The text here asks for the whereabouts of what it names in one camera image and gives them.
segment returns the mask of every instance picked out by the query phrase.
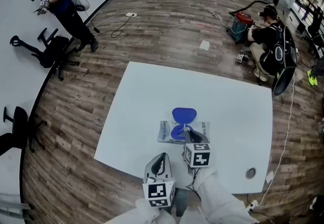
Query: table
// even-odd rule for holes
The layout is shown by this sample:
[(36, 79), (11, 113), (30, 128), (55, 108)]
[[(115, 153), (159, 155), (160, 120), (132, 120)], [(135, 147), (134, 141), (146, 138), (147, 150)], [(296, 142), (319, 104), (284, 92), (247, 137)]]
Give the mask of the table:
[[(233, 194), (258, 193), (267, 174), (272, 140), (271, 90), (214, 75), (130, 62), (120, 82), (95, 159), (143, 178), (146, 164), (167, 152), (176, 187), (192, 181), (183, 145), (158, 143), (161, 120), (176, 107), (194, 108), (210, 122), (211, 166)], [(251, 180), (246, 171), (256, 168)]]

